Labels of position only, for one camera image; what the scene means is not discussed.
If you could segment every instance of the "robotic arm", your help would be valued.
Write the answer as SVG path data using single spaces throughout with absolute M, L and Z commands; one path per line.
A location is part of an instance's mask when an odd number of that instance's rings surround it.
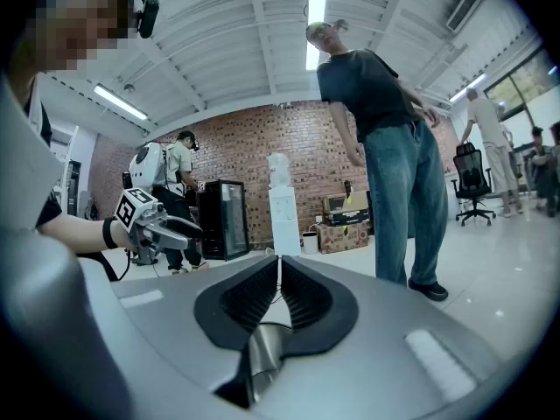
M 129 233 L 129 239 L 138 250 L 138 262 L 150 264 L 161 249 L 186 249 L 190 239 L 201 238 L 202 229 L 189 222 L 170 216 L 164 205 L 142 188 L 122 192 L 115 217 Z M 167 221 L 178 221 L 189 229 L 188 238 L 169 229 Z

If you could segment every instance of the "mini fridge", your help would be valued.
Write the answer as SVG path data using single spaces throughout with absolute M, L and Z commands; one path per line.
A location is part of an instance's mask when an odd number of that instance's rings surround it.
M 206 182 L 197 193 L 199 224 L 204 234 L 205 258 L 232 260 L 249 252 L 245 187 L 242 182 L 218 180 Z

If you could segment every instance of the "black wrist strap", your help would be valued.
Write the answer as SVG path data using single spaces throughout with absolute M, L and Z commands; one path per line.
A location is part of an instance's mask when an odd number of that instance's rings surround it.
M 103 222 L 103 240 L 109 249 L 116 249 L 118 246 L 113 241 L 113 237 L 111 236 L 111 222 L 113 222 L 115 218 L 107 218 Z

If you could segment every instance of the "cardboard box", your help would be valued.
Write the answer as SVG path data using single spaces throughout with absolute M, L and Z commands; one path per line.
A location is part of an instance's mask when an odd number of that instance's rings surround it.
M 331 194 L 323 198 L 323 212 L 325 214 L 339 214 L 368 210 L 368 192 L 351 192 L 347 198 L 345 193 Z
M 355 212 L 329 213 L 326 219 L 331 226 L 347 226 L 369 221 L 369 210 L 356 210 Z
M 365 248 L 368 245 L 367 222 L 337 227 L 318 225 L 317 232 L 321 254 Z

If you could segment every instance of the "brick wall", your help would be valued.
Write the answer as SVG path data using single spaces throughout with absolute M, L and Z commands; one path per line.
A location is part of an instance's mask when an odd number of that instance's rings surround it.
M 87 188 L 94 196 L 100 220 L 114 214 L 123 191 L 123 172 L 129 169 L 134 154 L 135 148 L 97 136 Z
M 349 120 L 354 132 L 351 115 Z M 184 129 L 158 141 L 173 142 Z M 194 132 L 200 143 L 200 150 L 192 155 L 192 174 L 197 180 L 244 182 L 249 241 L 252 243 L 269 242 L 272 238 L 266 157 L 273 152 L 282 152 L 290 159 L 297 217 L 302 230 L 321 214 L 323 196 L 344 192 L 345 180 L 353 182 L 354 190 L 368 189 L 365 170 L 348 162 L 328 107 L 322 102 L 297 102 L 288 108 L 250 108 L 196 123 L 188 129 Z M 443 120 L 434 129 L 434 134 L 442 151 L 444 167 L 451 169 L 458 142 L 451 121 Z M 121 174 L 128 168 L 133 154 L 133 149 L 119 150 L 115 143 L 99 137 L 90 178 L 94 179 L 91 187 L 102 215 L 109 214 L 105 210 L 112 212 L 115 209 L 122 188 Z

